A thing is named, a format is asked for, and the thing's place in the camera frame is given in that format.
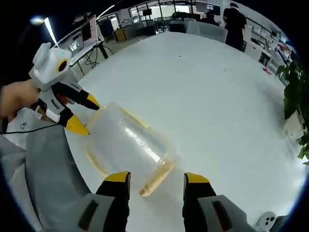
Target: black cable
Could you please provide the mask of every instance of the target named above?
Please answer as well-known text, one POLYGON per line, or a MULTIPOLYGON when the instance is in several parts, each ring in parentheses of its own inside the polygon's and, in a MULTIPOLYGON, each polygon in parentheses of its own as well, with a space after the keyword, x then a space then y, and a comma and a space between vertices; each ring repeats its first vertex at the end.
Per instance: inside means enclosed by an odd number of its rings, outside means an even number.
POLYGON ((96 47, 96 60, 95 60, 95 61, 92 61, 92 60, 90 59, 93 50, 91 50, 91 52, 90 52, 89 55, 85 55, 85 57, 86 57, 85 65, 91 65, 91 69, 93 69, 94 67, 96 67, 96 65, 98 64, 98 63, 97 63, 97 59, 98 59, 98 48, 97 48, 97 47, 96 47))
POLYGON ((85 73, 84 73, 84 71, 82 70, 82 69, 80 69, 81 71, 82 71, 82 74, 85 76, 85 73))
POLYGON ((53 125, 49 125, 46 127, 41 127, 41 128, 37 128, 35 130, 28 130, 28 131, 14 131, 14 132, 0 132, 0 134, 24 134, 24 133, 31 133, 31 132, 35 132, 35 131, 39 131, 45 128, 49 128, 49 127, 53 127, 53 126, 58 126, 60 124, 53 124, 53 125))
POLYGON ((104 45, 102 45, 103 47, 106 47, 106 48, 108 48, 110 51, 111 51, 111 53, 114 55, 114 52, 112 52, 112 50, 109 48, 109 47, 107 47, 107 46, 104 46, 104 45))

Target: desk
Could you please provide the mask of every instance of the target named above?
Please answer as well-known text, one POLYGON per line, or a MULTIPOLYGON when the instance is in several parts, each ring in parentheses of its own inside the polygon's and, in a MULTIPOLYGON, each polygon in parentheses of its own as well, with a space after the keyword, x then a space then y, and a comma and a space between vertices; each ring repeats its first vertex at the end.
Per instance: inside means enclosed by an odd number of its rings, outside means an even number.
POLYGON ((84 72, 83 72, 83 69, 80 65, 80 63, 78 62, 81 58, 83 58, 87 53, 91 52, 93 49, 95 48, 99 48, 102 55, 104 56, 105 59, 108 58, 108 55, 103 47, 103 42, 102 41, 99 41, 93 45, 89 45, 87 47, 83 47, 82 50, 80 50, 78 53, 76 53, 72 58, 71 58, 71 61, 70 61, 70 67, 73 67, 76 63, 78 64, 80 70, 82 71, 83 75, 84 75, 84 72))
MULTIPOLYGON (((167 136, 180 157, 148 198, 131 187, 126 231, 184 231, 184 172, 208 178, 251 225, 266 211, 286 215, 296 201, 306 167, 299 147, 281 133, 284 85, 244 53, 201 36, 162 33, 111 56, 79 84, 101 105, 117 102, 167 136)), ((84 123, 94 113, 69 107, 84 123)), ((96 192, 104 177, 88 159, 84 137, 66 136, 96 192)))

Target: computer monitor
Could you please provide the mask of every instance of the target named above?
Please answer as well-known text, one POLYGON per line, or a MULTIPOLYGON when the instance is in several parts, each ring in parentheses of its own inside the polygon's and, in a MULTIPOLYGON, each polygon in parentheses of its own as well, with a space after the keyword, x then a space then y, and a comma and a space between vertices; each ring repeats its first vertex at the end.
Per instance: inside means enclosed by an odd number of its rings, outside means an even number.
POLYGON ((151 9, 143 10, 143 16, 147 16, 147 15, 151 15, 151 14, 152 14, 151 9))
POLYGON ((84 46, 90 46, 98 42, 98 32, 95 15, 82 25, 81 32, 84 46))
POLYGON ((221 9, 219 5, 215 5, 209 2, 196 1, 196 7, 198 12, 213 11, 214 15, 220 15, 221 9))

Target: plastic container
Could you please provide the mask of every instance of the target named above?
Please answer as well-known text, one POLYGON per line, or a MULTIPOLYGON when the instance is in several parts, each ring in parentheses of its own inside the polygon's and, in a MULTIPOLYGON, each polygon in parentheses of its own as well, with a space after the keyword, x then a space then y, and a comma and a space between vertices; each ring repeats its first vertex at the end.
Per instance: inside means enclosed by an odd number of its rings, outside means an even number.
POLYGON ((116 103, 98 110, 87 128, 86 150, 95 167, 106 175, 131 172, 141 196, 149 196, 174 167, 169 140, 116 103))

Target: green plant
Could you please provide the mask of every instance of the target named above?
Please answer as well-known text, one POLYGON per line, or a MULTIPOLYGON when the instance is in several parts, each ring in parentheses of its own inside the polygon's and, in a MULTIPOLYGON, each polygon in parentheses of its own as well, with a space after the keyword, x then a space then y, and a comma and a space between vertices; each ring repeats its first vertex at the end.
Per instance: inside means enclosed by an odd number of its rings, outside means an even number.
MULTIPOLYGON (((284 118, 287 120, 296 110, 302 114, 305 125, 309 125, 309 79, 308 75, 295 62, 286 66, 280 66, 276 76, 282 77, 288 82, 284 90, 284 118)), ((305 133, 299 144, 302 149, 298 155, 300 159, 306 156, 309 159, 309 132, 305 133)))

